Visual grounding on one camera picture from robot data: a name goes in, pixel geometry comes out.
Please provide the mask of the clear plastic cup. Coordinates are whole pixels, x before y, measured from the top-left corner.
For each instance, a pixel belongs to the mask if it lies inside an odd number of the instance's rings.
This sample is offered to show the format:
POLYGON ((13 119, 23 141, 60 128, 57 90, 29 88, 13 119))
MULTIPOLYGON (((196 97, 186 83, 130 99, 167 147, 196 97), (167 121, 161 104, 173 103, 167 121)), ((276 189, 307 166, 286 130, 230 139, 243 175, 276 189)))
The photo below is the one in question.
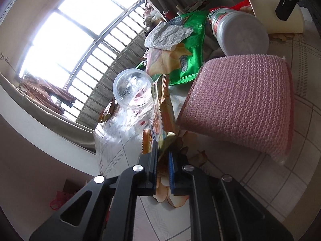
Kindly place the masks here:
POLYGON ((152 78, 143 70, 128 68, 113 83, 113 95, 121 108, 121 126, 126 130, 145 127, 152 113, 152 78))

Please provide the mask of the cream dustpan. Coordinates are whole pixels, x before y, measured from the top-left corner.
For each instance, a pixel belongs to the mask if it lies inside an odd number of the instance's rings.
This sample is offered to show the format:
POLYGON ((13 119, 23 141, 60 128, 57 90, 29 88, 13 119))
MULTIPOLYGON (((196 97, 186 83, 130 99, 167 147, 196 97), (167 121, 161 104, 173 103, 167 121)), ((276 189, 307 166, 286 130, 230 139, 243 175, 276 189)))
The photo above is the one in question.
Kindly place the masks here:
POLYGON ((303 33, 305 22, 298 5, 290 14, 288 20, 280 20, 275 12, 280 0, 249 0, 255 17, 264 25, 268 34, 303 33))

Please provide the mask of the metal balcony railing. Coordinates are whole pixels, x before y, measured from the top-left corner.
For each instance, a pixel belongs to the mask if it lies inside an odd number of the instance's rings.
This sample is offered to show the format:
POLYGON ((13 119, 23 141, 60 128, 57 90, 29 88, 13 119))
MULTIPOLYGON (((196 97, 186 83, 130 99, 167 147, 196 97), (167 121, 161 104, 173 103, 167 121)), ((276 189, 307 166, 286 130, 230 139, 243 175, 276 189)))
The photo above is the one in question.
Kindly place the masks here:
POLYGON ((111 101, 116 76, 125 69, 136 67, 146 51, 145 0, 135 0, 129 7, 113 4, 120 9, 120 15, 100 34, 81 27, 93 42, 64 85, 64 90, 76 101, 71 107, 57 102, 64 109, 65 117, 89 129, 96 127, 101 111, 111 101))

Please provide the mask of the orange snack wrapper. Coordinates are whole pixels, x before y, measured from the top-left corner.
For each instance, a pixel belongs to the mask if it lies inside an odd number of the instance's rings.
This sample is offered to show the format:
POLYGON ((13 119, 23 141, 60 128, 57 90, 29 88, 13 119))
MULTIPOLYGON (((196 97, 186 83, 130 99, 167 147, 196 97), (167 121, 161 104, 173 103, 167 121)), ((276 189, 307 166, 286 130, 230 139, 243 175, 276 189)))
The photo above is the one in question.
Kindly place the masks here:
POLYGON ((169 75, 160 75, 152 85, 149 129, 143 130, 142 154, 151 152, 155 140, 162 155, 176 140, 178 129, 169 93, 169 79, 169 75))

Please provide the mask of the green chip bag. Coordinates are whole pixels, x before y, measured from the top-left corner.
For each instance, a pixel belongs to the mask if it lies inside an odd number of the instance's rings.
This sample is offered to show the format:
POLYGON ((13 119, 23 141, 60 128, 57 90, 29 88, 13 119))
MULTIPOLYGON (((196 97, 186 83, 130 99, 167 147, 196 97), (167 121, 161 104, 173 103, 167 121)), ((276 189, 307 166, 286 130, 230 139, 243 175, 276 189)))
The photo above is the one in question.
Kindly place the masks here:
POLYGON ((165 22, 191 28, 193 33, 179 43, 173 51, 147 47, 144 56, 146 58, 145 71, 153 80, 162 74, 167 74, 170 76, 170 85, 180 85, 196 78, 203 62, 202 49, 207 16, 207 11, 196 11, 165 22))

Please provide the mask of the white strawberry yogurt bottle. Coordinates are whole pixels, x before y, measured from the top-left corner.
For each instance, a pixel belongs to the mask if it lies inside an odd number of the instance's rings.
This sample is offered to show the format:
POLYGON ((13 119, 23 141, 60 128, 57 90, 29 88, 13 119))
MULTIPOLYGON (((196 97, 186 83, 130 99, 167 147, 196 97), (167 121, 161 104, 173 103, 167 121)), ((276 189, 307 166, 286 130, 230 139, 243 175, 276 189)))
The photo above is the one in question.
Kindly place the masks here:
POLYGON ((267 53, 268 33, 253 15, 229 8, 217 8, 209 13, 208 19, 213 35, 225 55, 267 53))

